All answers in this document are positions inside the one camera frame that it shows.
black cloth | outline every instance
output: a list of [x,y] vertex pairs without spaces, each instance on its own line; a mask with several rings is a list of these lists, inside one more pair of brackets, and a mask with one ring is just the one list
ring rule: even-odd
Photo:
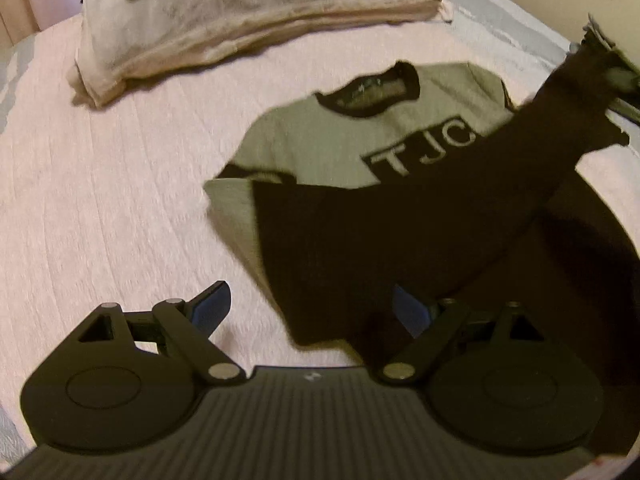
[[412,341],[391,311],[395,284],[483,310],[521,301],[606,389],[593,450],[625,452],[640,429],[638,256],[575,172],[583,154],[628,143],[605,116],[612,60],[581,49],[507,124],[418,176],[252,183],[266,275],[295,341],[346,339],[377,367]]

bed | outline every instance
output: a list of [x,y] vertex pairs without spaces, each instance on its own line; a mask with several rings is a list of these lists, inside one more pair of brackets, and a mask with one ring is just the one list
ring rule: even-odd
[[[21,415],[28,375],[95,306],[148,310],[216,280],[232,310],[212,340],[246,370],[346,365],[339,348],[296,348],[207,218],[202,184],[268,108],[329,91],[398,59],[471,61],[521,102],[569,41],[509,0],[448,0],[454,21],[309,34],[208,70],[147,82],[104,110],[72,104],[65,72],[80,17],[32,36],[0,72],[0,463],[33,447]],[[640,244],[640,129],[578,170]]]

